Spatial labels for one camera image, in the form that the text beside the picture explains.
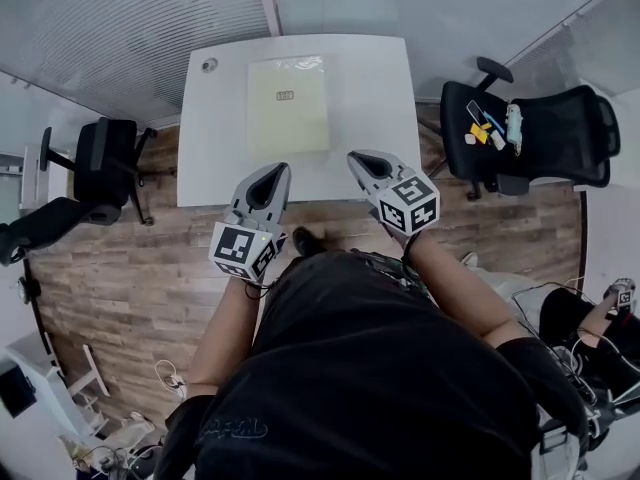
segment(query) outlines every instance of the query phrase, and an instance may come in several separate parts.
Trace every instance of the black office chair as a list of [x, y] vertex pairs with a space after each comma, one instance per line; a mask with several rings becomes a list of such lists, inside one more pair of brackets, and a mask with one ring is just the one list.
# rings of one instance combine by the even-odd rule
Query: black office chair
[[153, 224], [144, 217], [136, 191], [144, 185], [138, 160], [149, 137], [157, 132], [147, 128], [136, 141], [135, 121], [100, 118], [82, 127], [75, 162], [49, 148], [51, 128], [44, 131], [40, 150], [40, 170], [49, 162], [74, 172], [73, 195], [76, 200], [58, 197], [32, 213], [0, 224], [0, 263], [7, 266], [24, 258], [33, 249], [57, 242], [81, 222], [109, 226], [120, 217], [129, 197], [145, 226]]
[[490, 141], [467, 144], [464, 136], [474, 122], [467, 111], [472, 100], [503, 126], [506, 141], [507, 102], [485, 91], [498, 78], [512, 83], [513, 75], [505, 66], [484, 57], [477, 63], [478, 69], [487, 73], [477, 87], [457, 82], [444, 85], [441, 130], [422, 123], [442, 137], [451, 174], [473, 184], [469, 200], [481, 197], [480, 182], [490, 192], [507, 195], [527, 193], [529, 182], [540, 177], [564, 178], [594, 187], [609, 184], [609, 158], [620, 152], [618, 123], [609, 102], [585, 85], [546, 98], [512, 101], [519, 105], [523, 118], [520, 156], [508, 142], [502, 151]]

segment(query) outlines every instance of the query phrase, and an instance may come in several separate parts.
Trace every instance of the black t-shirt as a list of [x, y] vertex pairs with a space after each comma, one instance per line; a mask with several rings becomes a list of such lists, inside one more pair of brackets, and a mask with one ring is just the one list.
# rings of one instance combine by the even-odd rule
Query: black t-shirt
[[537, 340], [494, 350], [352, 254], [305, 260], [272, 292], [238, 371], [168, 418], [155, 478], [191, 463], [198, 479], [529, 478], [536, 403], [584, 431]]

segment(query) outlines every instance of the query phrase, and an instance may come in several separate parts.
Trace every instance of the white cable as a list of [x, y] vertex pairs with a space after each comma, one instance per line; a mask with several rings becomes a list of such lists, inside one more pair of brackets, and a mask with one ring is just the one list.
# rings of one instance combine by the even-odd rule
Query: white cable
[[563, 284], [564, 285], [568, 285], [571, 281], [576, 281], [576, 286], [575, 288], [578, 287], [578, 281], [580, 281], [580, 279], [584, 279], [584, 276], [580, 276], [580, 277], [573, 277], [571, 279], [567, 279]]
[[[570, 290], [574, 290], [574, 291], [582, 294], [582, 296], [585, 299], [587, 299], [589, 302], [591, 302], [591, 304], [593, 304], [595, 306], [595, 303], [591, 299], [589, 299], [589, 297], [587, 297], [582, 290], [578, 290], [577, 288], [574, 288], [572, 286], [563, 285], [563, 284], [556, 283], [556, 282], [553, 282], [553, 281], [542, 283], [541, 285], [538, 285], [538, 286], [533, 286], [531, 288], [525, 288], [524, 290], [519, 290], [517, 292], [514, 292], [514, 293], [511, 294], [511, 300], [516, 304], [516, 306], [518, 306], [518, 309], [522, 313], [522, 316], [524, 316], [524, 319], [525, 319], [525, 322], [526, 322], [525, 327], [527, 327], [532, 332], [532, 334], [536, 338], [538, 338], [540, 340], [540, 342], [547, 348], [547, 350], [549, 350], [551, 353], [553, 353], [558, 358], [560, 363], [562, 365], [564, 365], [564, 367], [567, 368], [569, 370], [569, 372], [571, 372], [573, 374], [573, 377], [575, 378], [575, 380], [578, 381], [580, 384], [582, 384], [582, 386], [584, 386], [589, 391], [589, 394], [591, 395], [591, 403], [593, 404], [598, 400], [598, 397], [596, 396], [595, 391], [593, 391], [593, 389], [591, 388], [591, 386], [589, 385], [589, 383], [586, 380], [584, 380], [580, 375], [578, 375], [575, 372], [574, 367], [573, 367], [573, 362], [571, 364], [566, 364], [565, 361], [560, 357], [560, 355], [554, 349], [549, 347], [542, 340], [542, 338], [540, 337], [540, 334], [537, 332], [536, 329], [533, 328], [533, 325], [529, 321], [529, 318], [527, 317], [527, 314], [524, 312], [524, 309], [522, 309], [522, 306], [520, 305], [520, 303], [516, 299], [516, 297], [518, 295], [521, 295], [521, 294], [523, 294], [525, 292], [528, 292], [528, 291], [537, 290], [537, 289], [542, 288], [543, 286], [547, 286], [549, 284], [553, 284], [553, 285], [556, 285], [556, 286], [560, 286], [560, 287], [568, 288]], [[571, 352], [569, 352], [569, 354], [570, 354], [571, 359], [573, 359], [574, 361], [577, 361], [575, 356]]]
[[[576, 359], [576, 355], [574, 354], [574, 352], [576, 351], [576, 347], [578, 346], [578, 344], [582, 341], [582, 339], [578, 338], [576, 340], [576, 342], [573, 344], [573, 347], [571, 347], [571, 351], [569, 352], [569, 354], [571, 354], [571, 359], [573, 359], [576, 363], [578, 362], [578, 360]], [[576, 369], [573, 369], [572, 366], [572, 371], [573, 373], [575, 373], [577, 375]]]
[[136, 478], [140, 478], [140, 476], [138, 476], [138, 474], [134, 470], [132, 470], [131, 468], [133, 467], [133, 465], [136, 462], [138, 462], [138, 460], [140, 460], [142, 458], [143, 455], [145, 455], [147, 452], [150, 452], [151, 450], [155, 450], [156, 448], [162, 448], [162, 446], [159, 445], [159, 444], [157, 444], [155, 446], [151, 446], [150, 448], [147, 448], [145, 451], [143, 451], [142, 453], [137, 455], [136, 458], [133, 459], [131, 464], [129, 464], [129, 466], [127, 467], [127, 471], [131, 471], [136, 476]]
[[609, 345], [611, 345], [613, 347], [613, 350], [616, 351], [616, 353], [620, 356], [620, 359], [622, 359], [627, 364], [627, 366], [629, 368], [632, 368], [637, 373], [640, 373], [640, 368], [638, 368], [635, 364], [633, 364], [626, 357], [624, 357], [624, 355], [622, 355], [622, 352], [620, 352], [620, 349], [618, 347], [616, 347], [615, 344], [613, 343], [613, 341], [611, 341], [609, 338], [607, 338], [606, 336], [602, 336], [602, 334], [598, 334], [597, 332], [592, 332], [589, 329], [585, 329], [584, 327], [579, 327], [578, 328], [578, 340], [579, 341], [582, 341], [582, 337], [580, 336], [580, 331], [586, 332], [587, 334], [591, 334], [591, 336], [595, 336], [596, 338], [600, 338], [601, 340], [606, 341]]
[[602, 416], [602, 414], [600, 413], [599, 410], [590, 410], [589, 408], [586, 408], [587, 410], [587, 419], [593, 423], [594, 426], [594, 432], [591, 433], [591, 430], [589, 430], [589, 434], [591, 435], [591, 437], [593, 439], [598, 439], [598, 437], [600, 437], [600, 423], [598, 422], [598, 418], [600, 416]]
[[176, 365], [174, 365], [171, 361], [169, 361], [168, 359], [160, 359], [160, 361], [158, 361], [156, 363], [156, 365], [153, 367], [153, 369], [156, 371], [156, 376], [158, 377], [158, 380], [160, 381], [160, 383], [162, 384], [162, 386], [164, 387], [164, 389], [166, 389], [167, 391], [169, 391], [172, 394], [176, 394], [176, 390], [179, 390], [180, 392], [180, 398], [182, 398], [183, 400], [186, 398], [185, 392], [182, 389], [182, 386], [180, 384], [176, 385], [176, 386], [170, 386], [169, 384], [167, 384], [167, 382], [164, 380], [163, 377], [160, 376], [160, 374], [158, 373], [158, 365], [160, 363], [167, 363], [169, 365], [171, 365], [171, 367], [173, 368], [173, 373], [171, 376], [177, 376], [178, 375], [178, 370], [176, 370]]

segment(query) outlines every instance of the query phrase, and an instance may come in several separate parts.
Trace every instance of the chair armrest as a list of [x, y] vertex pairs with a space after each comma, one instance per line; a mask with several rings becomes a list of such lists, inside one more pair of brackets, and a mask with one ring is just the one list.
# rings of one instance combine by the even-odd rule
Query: chair armrest
[[42, 135], [42, 143], [40, 144], [40, 170], [42, 172], [46, 172], [49, 168], [49, 162], [53, 162], [54, 164], [58, 164], [69, 171], [75, 171], [75, 164], [65, 158], [64, 156], [53, 151], [49, 144], [51, 142], [51, 126], [45, 128], [44, 134]]
[[91, 147], [91, 160], [89, 170], [100, 171], [104, 160], [104, 150], [107, 146], [107, 134], [109, 132], [109, 119], [101, 117], [96, 125], [96, 134]]
[[487, 73], [487, 76], [478, 84], [478, 90], [486, 91], [497, 79], [504, 80], [510, 84], [513, 83], [513, 73], [508, 67], [486, 57], [478, 57], [476, 62], [478, 69], [483, 73]]

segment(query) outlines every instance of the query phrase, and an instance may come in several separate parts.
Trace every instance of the white desk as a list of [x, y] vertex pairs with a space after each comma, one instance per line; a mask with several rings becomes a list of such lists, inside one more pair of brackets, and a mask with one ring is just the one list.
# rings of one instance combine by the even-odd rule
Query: white desk
[[[249, 155], [247, 65], [322, 55], [331, 149], [287, 155], [289, 201], [363, 199], [347, 153], [378, 149], [420, 169], [420, 147], [404, 39], [309, 35], [255, 39], [191, 53], [178, 146], [178, 206], [228, 204], [237, 184], [269, 161]], [[205, 73], [202, 64], [218, 67]]]

